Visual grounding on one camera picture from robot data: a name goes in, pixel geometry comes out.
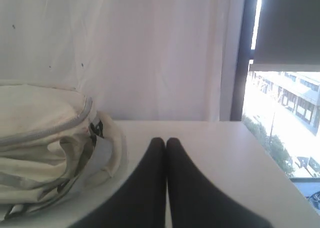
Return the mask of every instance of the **white curtain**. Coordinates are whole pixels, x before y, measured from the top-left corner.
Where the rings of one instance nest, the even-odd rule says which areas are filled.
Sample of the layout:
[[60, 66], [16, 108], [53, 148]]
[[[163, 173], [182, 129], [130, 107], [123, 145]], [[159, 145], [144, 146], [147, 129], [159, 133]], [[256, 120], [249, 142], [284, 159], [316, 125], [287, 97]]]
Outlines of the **white curtain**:
[[75, 86], [114, 119], [219, 119], [230, 0], [0, 0], [0, 79]]

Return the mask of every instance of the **white bag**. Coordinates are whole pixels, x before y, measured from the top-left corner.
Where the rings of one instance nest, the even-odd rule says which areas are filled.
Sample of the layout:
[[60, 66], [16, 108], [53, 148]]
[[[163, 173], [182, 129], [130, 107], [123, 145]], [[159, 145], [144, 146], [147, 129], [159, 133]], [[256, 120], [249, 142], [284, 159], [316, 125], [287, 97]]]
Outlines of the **white bag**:
[[92, 99], [75, 90], [0, 84], [0, 220], [108, 179], [113, 144], [102, 129]]

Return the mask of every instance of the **table surface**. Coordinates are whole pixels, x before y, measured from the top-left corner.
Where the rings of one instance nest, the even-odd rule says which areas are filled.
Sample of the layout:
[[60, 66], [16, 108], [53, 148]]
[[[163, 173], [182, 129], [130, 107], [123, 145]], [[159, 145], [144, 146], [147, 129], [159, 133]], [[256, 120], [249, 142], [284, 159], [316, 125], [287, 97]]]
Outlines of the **table surface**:
[[202, 173], [225, 194], [275, 228], [319, 228], [320, 217], [240, 122], [117, 121], [125, 134], [127, 169], [104, 185], [41, 215], [1, 227], [66, 227], [106, 201], [137, 166], [153, 137], [180, 139]]

